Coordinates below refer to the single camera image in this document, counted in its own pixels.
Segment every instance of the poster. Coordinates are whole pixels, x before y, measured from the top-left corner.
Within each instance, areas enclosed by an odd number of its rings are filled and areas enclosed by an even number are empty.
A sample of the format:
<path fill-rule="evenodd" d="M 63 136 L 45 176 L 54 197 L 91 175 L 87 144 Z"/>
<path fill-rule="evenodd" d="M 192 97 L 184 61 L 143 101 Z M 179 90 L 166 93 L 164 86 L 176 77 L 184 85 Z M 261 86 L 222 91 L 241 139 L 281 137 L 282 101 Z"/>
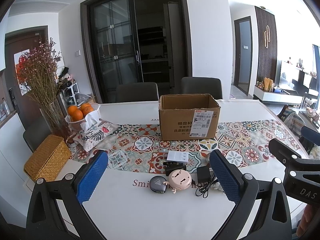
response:
<path fill-rule="evenodd" d="M 30 50 L 29 49 L 26 49 L 24 51 L 21 51 L 21 52 L 18 52 L 16 54 L 13 55 L 14 57 L 14 65 L 15 65 L 15 70 L 16 70 L 16 74 L 19 73 L 20 71 L 20 57 L 22 55 L 25 54 L 25 52 L 29 52 Z M 20 92 L 21 92 L 21 95 L 25 95 L 28 91 L 27 91 L 27 88 L 24 86 L 24 85 L 21 85 L 19 84 L 19 87 L 20 87 Z"/>

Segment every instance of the dining table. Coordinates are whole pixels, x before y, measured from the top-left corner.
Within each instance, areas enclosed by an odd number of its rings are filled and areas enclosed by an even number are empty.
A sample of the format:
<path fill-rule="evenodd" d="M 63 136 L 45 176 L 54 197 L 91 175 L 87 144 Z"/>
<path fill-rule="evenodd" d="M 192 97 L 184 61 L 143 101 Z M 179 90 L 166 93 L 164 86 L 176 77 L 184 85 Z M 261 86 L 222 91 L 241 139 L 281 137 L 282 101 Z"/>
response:
<path fill-rule="evenodd" d="M 169 150 L 189 152 L 187 170 L 196 181 L 196 168 L 207 165 L 206 155 L 219 149 L 226 159 L 255 179 L 284 179 L 284 165 L 268 150 L 268 142 L 278 138 L 302 158 L 309 156 L 291 131 L 259 100 L 217 100 L 220 109 L 215 138 L 162 141 L 159 102 L 129 102 L 100 105 L 103 120 L 119 124 L 108 149 L 108 168 L 89 201 L 83 207 L 106 239 L 211 239 L 223 225 L 235 204 L 223 191 L 209 189 L 208 197 L 196 196 L 196 186 L 173 194 L 155 193 L 148 187 L 156 175 L 165 176 L 163 162 Z M 137 141 L 150 141 L 144 149 Z M 70 149 L 72 155 L 56 180 L 76 173 L 94 156 Z M 34 182 L 27 179 L 25 189 L 32 193 Z M 247 235 L 261 200 L 256 200 L 238 239 Z M 305 203 L 288 196 L 291 218 Z M 67 228 L 77 234 L 61 200 L 60 212 Z"/>

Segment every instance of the orange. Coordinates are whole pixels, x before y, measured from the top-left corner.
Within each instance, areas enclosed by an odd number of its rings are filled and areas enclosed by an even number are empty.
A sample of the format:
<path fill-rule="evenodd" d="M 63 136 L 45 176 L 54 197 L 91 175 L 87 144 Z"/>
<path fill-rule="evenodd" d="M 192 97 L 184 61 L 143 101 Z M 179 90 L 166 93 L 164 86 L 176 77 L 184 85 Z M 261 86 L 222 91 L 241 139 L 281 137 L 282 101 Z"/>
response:
<path fill-rule="evenodd" d="M 87 107 L 87 106 L 91 106 L 89 103 L 83 103 L 81 106 L 80 106 L 80 110 L 83 112 L 83 110 Z"/>
<path fill-rule="evenodd" d="M 68 107 L 68 114 L 71 116 L 74 111 L 78 110 L 77 106 L 69 106 Z"/>
<path fill-rule="evenodd" d="M 87 114 L 91 113 L 92 111 L 94 111 L 94 109 L 92 108 L 92 106 L 87 106 L 83 109 L 83 115 L 86 116 Z"/>
<path fill-rule="evenodd" d="M 78 109 L 71 115 L 73 122 L 77 122 L 83 119 L 83 113 Z"/>

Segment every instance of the screw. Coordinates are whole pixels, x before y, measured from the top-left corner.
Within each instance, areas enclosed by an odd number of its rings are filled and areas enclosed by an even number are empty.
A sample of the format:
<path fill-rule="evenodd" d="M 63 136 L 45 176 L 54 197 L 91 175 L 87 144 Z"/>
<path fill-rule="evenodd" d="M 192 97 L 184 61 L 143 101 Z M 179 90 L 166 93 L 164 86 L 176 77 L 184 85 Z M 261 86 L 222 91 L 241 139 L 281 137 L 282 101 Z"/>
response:
<path fill-rule="evenodd" d="M 37 184 L 41 184 L 43 182 L 42 178 L 37 179 Z"/>
<path fill-rule="evenodd" d="M 282 181 L 281 181 L 280 178 L 275 178 L 275 182 L 278 183 L 278 184 L 281 184 L 281 183 L 282 183 Z"/>
<path fill-rule="evenodd" d="M 252 176 L 250 173 L 246 173 L 246 174 L 244 175 L 244 177 L 245 177 L 246 179 L 248 179 L 248 180 L 253 179 L 253 176 Z"/>
<path fill-rule="evenodd" d="M 65 178 L 66 178 L 67 180 L 70 180 L 70 179 L 73 178 L 73 174 L 72 174 L 72 173 L 68 173 L 68 174 L 65 176 Z"/>

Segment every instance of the gold decoration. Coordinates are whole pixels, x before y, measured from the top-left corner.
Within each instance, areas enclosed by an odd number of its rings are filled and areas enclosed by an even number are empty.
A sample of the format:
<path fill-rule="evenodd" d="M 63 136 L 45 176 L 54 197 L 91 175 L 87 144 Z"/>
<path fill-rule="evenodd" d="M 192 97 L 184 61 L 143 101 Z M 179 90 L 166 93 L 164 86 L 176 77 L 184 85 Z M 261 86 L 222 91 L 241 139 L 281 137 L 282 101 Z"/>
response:
<path fill-rule="evenodd" d="M 271 36 L 270 36 L 270 27 L 267 25 L 267 28 L 264 32 L 264 46 L 266 49 L 269 47 L 269 42 L 271 41 Z"/>

